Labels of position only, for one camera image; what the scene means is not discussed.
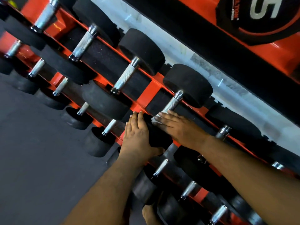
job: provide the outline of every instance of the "number 5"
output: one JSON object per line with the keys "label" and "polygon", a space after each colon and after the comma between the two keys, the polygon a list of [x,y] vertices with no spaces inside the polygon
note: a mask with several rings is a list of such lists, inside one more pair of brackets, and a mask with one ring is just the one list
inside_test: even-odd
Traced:
{"label": "number 5", "polygon": [[259,13],[256,13],[255,12],[255,7],[256,7],[256,4],[257,4],[257,0],[252,0],[251,9],[250,9],[250,16],[251,16],[252,19],[256,19],[256,20],[261,19],[266,14],[268,5],[275,5],[274,9],[273,9],[273,12],[272,12],[272,15],[271,15],[271,18],[276,18],[277,14],[279,12],[279,8],[281,6],[281,3],[282,3],[282,0],[263,0],[261,11]]}

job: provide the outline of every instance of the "gray floor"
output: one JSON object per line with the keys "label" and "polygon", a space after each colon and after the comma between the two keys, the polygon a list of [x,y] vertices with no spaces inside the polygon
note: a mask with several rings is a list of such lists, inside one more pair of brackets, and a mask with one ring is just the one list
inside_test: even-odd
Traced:
{"label": "gray floor", "polygon": [[[81,148],[88,130],[13,89],[0,74],[0,224],[56,225],[107,169]],[[131,224],[144,224],[141,207]]]}

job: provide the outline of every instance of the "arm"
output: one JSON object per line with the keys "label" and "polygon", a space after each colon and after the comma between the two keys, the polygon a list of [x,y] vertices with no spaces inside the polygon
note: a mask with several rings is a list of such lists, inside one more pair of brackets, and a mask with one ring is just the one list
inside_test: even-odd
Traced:
{"label": "arm", "polygon": [[168,111],[155,119],[162,130],[202,154],[268,224],[300,224],[300,181],[208,135],[192,121]]}
{"label": "arm", "polygon": [[143,114],[134,112],[126,123],[118,159],[78,202],[63,225],[120,225],[138,169],[161,153],[149,144]]}

